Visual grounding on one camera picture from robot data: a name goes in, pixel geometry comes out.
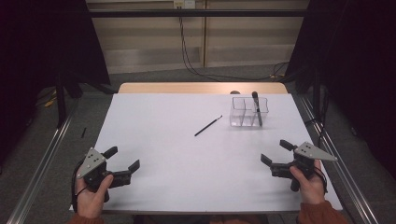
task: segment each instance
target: clear plastic organizer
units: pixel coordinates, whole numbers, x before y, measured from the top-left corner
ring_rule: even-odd
[[[267,98],[259,97],[257,107],[252,97],[234,97],[230,115],[231,126],[263,126],[269,112],[267,102]]]

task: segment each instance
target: power outlet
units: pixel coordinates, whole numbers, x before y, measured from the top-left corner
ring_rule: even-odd
[[[195,9],[195,0],[185,0],[184,8],[186,9]]]
[[[184,8],[184,0],[174,0],[174,9]]]

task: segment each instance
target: hand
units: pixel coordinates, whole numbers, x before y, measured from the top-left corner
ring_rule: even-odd
[[[96,192],[92,192],[87,188],[87,184],[84,179],[77,179],[76,192],[82,192],[78,195],[78,214],[81,217],[97,218],[101,215],[103,204],[105,200],[105,194],[107,189],[113,182],[113,175],[108,175],[102,181],[99,189]]]
[[[315,167],[320,170],[319,160],[315,160]],[[323,182],[317,175],[313,175],[309,180],[307,180],[303,172],[301,172],[297,167],[291,166],[290,171],[300,182],[300,193],[303,198],[303,203],[324,203]]]

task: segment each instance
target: person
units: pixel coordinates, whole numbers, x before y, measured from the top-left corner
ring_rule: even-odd
[[[315,166],[320,170],[320,161],[315,160]],[[290,167],[290,172],[300,182],[300,193],[302,196],[301,210],[297,217],[300,224],[344,224],[347,220],[324,198],[322,180],[314,175],[309,180],[295,166]],[[104,205],[105,193],[113,181],[113,176],[108,175],[99,190],[89,191],[83,179],[78,179],[76,192],[78,195],[78,212],[72,217],[68,224],[103,224],[101,213]],[[210,224],[255,224],[260,221],[253,216],[214,216],[210,218]]]

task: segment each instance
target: white tabletop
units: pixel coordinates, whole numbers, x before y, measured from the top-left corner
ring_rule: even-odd
[[[231,127],[229,94],[115,94],[95,148],[119,152],[107,170],[126,170],[140,160],[132,184],[110,189],[107,212],[147,214],[268,213],[297,211],[300,193],[290,179],[272,177],[260,160],[290,162],[279,145],[311,142],[289,94],[268,99],[263,127]],[[194,135],[222,115],[212,126]],[[326,199],[342,206],[332,184]]]

